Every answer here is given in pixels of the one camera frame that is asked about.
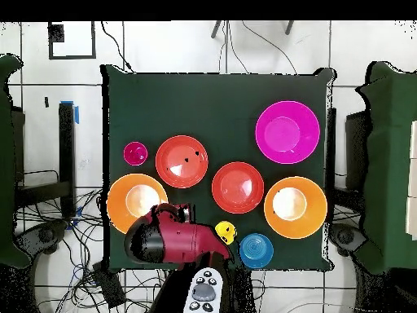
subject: chair leg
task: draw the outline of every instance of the chair leg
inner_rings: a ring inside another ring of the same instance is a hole
[[[294,24],[294,20],[290,20],[289,22],[288,22],[288,26],[287,26],[287,29],[285,30],[285,34],[286,35],[289,35],[290,34],[290,32],[291,32],[291,28],[292,28],[292,25]]]
[[[213,32],[212,32],[212,38],[216,37],[217,31],[218,31],[218,28],[219,28],[221,22],[222,22],[221,20],[216,20],[216,24],[214,25],[214,29],[213,29]]]

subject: yellow ball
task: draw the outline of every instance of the yellow ball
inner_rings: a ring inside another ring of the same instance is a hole
[[[227,221],[219,222],[215,229],[216,233],[224,242],[226,242],[227,245],[230,245],[237,235],[235,226]]]

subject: green tabletop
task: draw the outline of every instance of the green tabletop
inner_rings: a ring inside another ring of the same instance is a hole
[[[2,194],[0,198],[0,263],[11,267],[23,268],[30,264],[30,258],[19,250],[13,242],[16,225],[15,213],[15,139],[11,119],[11,97],[8,89],[8,78],[22,67],[17,56],[0,55],[0,138],[2,153],[0,154],[0,181]]]
[[[385,62],[371,64],[366,100],[373,129],[367,139],[369,167],[364,184],[363,228],[370,238],[357,251],[373,274],[390,268],[417,269],[417,241],[406,234],[411,123],[417,120],[417,74]]]
[[[266,269],[330,269],[322,258],[323,232],[302,240],[289,240],[270,228],[263,213],[263,201],[246,214],[228,214],[215,203],[211,183],[226,163],[245,161],[259,170],[265,194],[274,183],[289,176],[304,176],[323,186],[326,89],[333,78],[329,68],[314,75],[283,76],[258,74],[123,73],[106,66],[109,93],[110,185],[125,174],[148,174],[162,183],[170,203],[195,204],[196,222],[215,226],[232,222],[237,240],[259,232],[274,246],[274,256]],[[271,104],[295,100],[307,105],[320,124],[320,140],[315,151],[295,165],[280,165],[267,159],[255,141],[257,118]],[[198,139],[208,153],[208,171],[195,186],[185,189],[164,183],[155,167],[158,147],[169,137],[186,134]],[[141,166],[129,166],[123,158],[125,145],[139,141],[147,146],[148,158]],[[125,255],[124,235],[110,229],[110,266],[114,268],[175,268],[175,265],[137,265]],[[236,241],[231,249],[237,257]]]

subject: red bowl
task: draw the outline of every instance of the red bowl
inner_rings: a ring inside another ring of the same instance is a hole
[[[217,205],[232,214],[244,214],[256,208],[264,195],[259,172],[245,162],[231,162],[214,175],[212,194]]]
[[[187,135],[165,140],[155,158],[156,171],[169,186],[187,188],[196,185],[209,167],[203,145]]]

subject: remote control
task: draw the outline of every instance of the remote control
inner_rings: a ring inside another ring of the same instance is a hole
[[[206,267],[193,277],[188,290],[184,313],[220,313],[223,279],[220,273]]]

